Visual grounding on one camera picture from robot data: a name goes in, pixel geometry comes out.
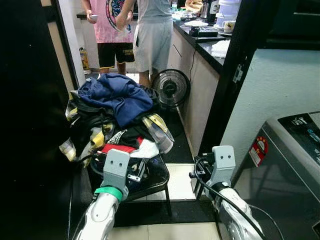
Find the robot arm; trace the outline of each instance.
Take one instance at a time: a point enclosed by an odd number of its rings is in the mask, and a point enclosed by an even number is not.
[[[126,187],[127,167],[130,155],[111,149],[103,167],[103,182],[97,195],[85,213],[85,225],[76,240],[107,240],[114,226],[119,203],[128,196]]]
[[[109,193],[99,193],[85,213],[85,225],[76,240],[106,240],[114,226],[118,199]]]
[[[249,205],[230,188],[231,176],[236,166],[235,153],[232,146],[214,146],[213,170],[206,184],[234,203],[262,232],[259,223],[253,218]],[[262,238],[252,225],[228,202],[215,196],[208,189],[204,190],[207,197],[213,200],[214,207],[219,213],[232,240],[261,240]]]
[[[238,193],[233,189],[226,187],[219,191],[224,197],[232,200],[260,229],[262,229],[259,223],[253,218],[249,205],[241,199]],[[251,226],[251,224],[229,203],[224,200],[217,200],[218,212],[220,220],[226,226],[229,236],[233,240],[261,240],[257,231]]]

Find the fan grille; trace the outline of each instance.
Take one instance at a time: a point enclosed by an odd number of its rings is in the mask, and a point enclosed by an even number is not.
[[[169,107],[176,107],[184,102],[190,93],[190,82],[187,76],[176,69],[160,72],[152,86],[159,93],[159,100]]]

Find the black countertop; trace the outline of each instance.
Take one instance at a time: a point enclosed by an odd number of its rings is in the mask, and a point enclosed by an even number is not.
[[[87,15],[86,15],[85,11],[81,11],[76,14],[76,18],[81,19],[81,20],[87,20]],[[134,12],[133,13],[133,20],[137,20],[137,19],[138,19],[138,13]]]
[[[183,36],[185,40],[187,40],[189,44],[191,44],[191,46],[195,48],[195,50],[210,64],[210,66],[220,74],[222,72],[225,59],[211,55],[212,45],[216,44],[220,40],[228,40],[230,38],[225,38],[219,34],[218,38],[193,37],[187,33],[189,32],[190,27],[186,27],[184,24],[184,21],[173,20],[173,27]]]

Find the pile of clothes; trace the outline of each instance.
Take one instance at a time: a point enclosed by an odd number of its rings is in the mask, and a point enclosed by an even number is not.
[[[88,78],[78,91],[69,92],[70,137],[59,148],[69,161],[87,163],[97,150],[148,159],[167,153],[174,139],[158,110],[158,93],[129,77],[105,73]]]

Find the electric fan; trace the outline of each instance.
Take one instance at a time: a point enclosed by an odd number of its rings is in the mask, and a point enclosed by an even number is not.
[[[177,107],[182,105],[190,94],[190,81],[187,76],[179,70],[167,69],[159,72],[152,83],[152,88],[159,93],[161,109],[165,111],[164,120],[171,134],[176,137],[182,127],[178,127],[175,121],[179,121],[179,116],[174,119],[172,112],[177,111]]]

